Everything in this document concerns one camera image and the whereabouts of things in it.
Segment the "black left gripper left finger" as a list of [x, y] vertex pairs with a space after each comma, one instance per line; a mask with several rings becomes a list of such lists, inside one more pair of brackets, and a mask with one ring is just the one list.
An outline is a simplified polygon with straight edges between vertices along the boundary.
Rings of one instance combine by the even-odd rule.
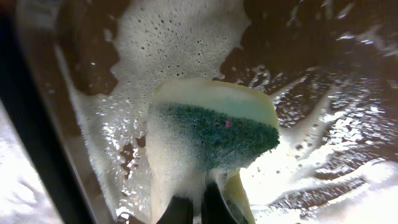
[[192, 224], [193, 203], [188, 198], [173, 196], [157, 224]]

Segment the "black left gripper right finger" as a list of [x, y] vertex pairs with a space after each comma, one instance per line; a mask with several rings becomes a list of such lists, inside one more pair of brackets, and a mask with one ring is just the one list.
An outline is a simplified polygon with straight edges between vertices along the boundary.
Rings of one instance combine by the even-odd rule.
[[202, 224], [238, 224], [229, 211], [216, 182], [209, 183], [201, 202]]

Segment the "green yellow sponge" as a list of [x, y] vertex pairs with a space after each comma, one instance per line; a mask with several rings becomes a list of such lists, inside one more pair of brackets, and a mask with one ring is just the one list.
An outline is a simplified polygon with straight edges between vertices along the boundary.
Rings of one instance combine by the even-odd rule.
[[176, 78], [155, 89], [146, 117], [151, 223], [175, 198], [201, 215], [211, 185], [228, 223], [254, 223], [240, 170], [279, 145], [279, 120], [268, 95], [234, 83]]

